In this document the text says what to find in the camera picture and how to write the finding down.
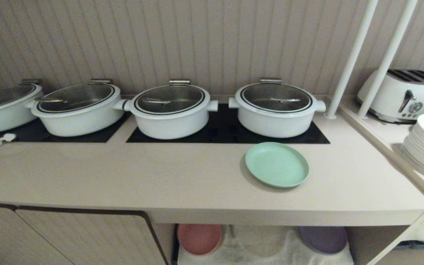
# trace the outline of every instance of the induction cooktop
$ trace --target induction cooktop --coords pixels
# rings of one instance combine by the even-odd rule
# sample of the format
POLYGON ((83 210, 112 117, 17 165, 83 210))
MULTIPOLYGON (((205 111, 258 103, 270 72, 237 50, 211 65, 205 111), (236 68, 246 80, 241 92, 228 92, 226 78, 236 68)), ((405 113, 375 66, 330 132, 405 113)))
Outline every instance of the induction cooktop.
POLYGON ((91 134, 85 134, 75 137, 59 137, 50 134, 40 119, 36 119, 28 124, 24 124, 14 129, 0 132, 0 137, 4 134, 15 134, 17 138, 14 141, 20 142, 107 142, 111 136, 120 128, 125 120, 130 116, 126 112, 117 122, 111 126, 96 131, 91 134))
POLYGON ((218 112, 209 112, 209 122, 200 131, 190 136, 160 140, 146 136, 138 128, 135 129, 127 142, 176 142, 176 143, 306 143, 329 144, 330 141, 312 122, 310 128, 303 134, 291 138, 273 138, 255 134, 246 129, 238 119, 238 110, 229 109, 227 104, 219 104, 218 112))

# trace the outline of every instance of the pot handle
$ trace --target pot handle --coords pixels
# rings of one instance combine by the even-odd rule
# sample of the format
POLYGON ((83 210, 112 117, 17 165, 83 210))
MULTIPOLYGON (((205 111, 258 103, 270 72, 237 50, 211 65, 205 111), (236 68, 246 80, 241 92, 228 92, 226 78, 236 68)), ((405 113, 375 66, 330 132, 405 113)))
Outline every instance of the pot handle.
POLYGON ((211 100, 209 101, 209 104, 207 104, 207 110, 208 111, 219 111, 219 101, 218 100, 211 100))
POLYGON ((35 106, 37 103, 38 102, 34 99, 27 102, 24 107, 26 107, 27 109, 32 109, 32 107, 35 106))
POLYGON ((325 110, 326 110, 325 102, 323 102, 323 100, 317 100, 317 110, 315 111, 325 112, 325 110))
POLYGON ((240 107, 239 102, 235 98, 229 98, 229 109, 237 109, 240 107))
POLYGON ((114 109, 129 111, 130 110, 130 99, 121 99, 116 102, 113 106, 114 109))

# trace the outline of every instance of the white pot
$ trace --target white pot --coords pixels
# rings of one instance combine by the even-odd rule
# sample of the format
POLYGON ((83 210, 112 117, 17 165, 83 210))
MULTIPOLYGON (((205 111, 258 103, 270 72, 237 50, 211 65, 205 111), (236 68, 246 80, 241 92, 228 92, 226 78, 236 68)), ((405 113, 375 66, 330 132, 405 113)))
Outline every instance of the white pot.
POLYGON ((124 113, 116 106, 121 102, 120 89, 117 86, 111 84, 72 86, 52 92, 44 98, 59 99, 61 98, 60 95, 69 89, 73 91, 87 89, 89 93, 90 85, 105 86, 110 88, 111 92, 104 99, 94 104, 71 110, 47 111, 47 109, 41 107, 41 104, 46 104, 46 102, 33 102, 29 107, 31 107, 32 113, 41 119, 49 133, 53 135, 72 137, 99 131, 118 121, 124 113))
POLYGON ((238 108, 238 119, 240 123, 246 129, 249 129, 256 134, 275 138, 298 136, 308 130, 315 111, 324 112, 326 110, 325 103, 323 101, 316 100, 312 94, 297 87, 292 88, 298 89, 299 91, 307 94, 309 97, 308 105, 302 110, 296 110, 293 112, 273 111, 254 106, 252 103, 245 100, 242 94, 244 89, 254 85, 260 85, 260 83, 246 85, 240 88, 236 92, 235 97, 229 99, 229 108, 238 108))
POLYGON ((155 139, 178 139, 201 130, 209 120, 209 111, 217 111, 218 104, 216 100, 210 101, 210 94, 205 89, 185 82, 184 84, 172 83, 170 86, 146 90, 127 101, 124 104, 124 110, 129 110, 135 115, 138 129, 143 134, 155 139), (154 93, 155 89, 181 89, 180 87, 198 89, 202 93, 202 97, 193 106, 170 113, 147 111, 139 105, 139 101, 154 93))
POLYGON ((28 102, 35 98, 42 97, 42 87, 37 84, 21 84, 17 87, 0 90, 0 96, 7 99, 6 103, 0 104, 0 131, 6 131, 19 127, 23 124, 37 119, 29 109, 25 107, 28 102), (10 97, 14 90, 27 90, 20 97, 10 97))

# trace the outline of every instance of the paneled wall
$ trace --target paneled wall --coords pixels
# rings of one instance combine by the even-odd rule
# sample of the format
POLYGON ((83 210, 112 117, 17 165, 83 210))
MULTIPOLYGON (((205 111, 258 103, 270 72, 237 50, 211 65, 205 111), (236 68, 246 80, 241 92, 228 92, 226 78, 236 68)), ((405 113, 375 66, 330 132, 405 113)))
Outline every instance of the paneled wall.
MULTIPOLYGON (((124 94, 188 78, 231 94, 281 77, 332 94, 365 0, 0 0, 0 88, 39 77, 45 92, 114 79, 124 94)), ((380 0, 350 79, 354 94, 380 63, 405 5, 380 0)), ((424 70, 424 0, 393 67, 424 70)))

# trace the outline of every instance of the plug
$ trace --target plug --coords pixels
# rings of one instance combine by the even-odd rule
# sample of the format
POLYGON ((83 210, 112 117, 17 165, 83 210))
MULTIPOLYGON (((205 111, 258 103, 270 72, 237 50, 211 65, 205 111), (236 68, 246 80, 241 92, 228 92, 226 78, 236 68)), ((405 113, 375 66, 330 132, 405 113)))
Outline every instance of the plug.
POLYGON ((7 142, 13 141, 17 136, 15 134, 5 134, 3 139, 7 142))

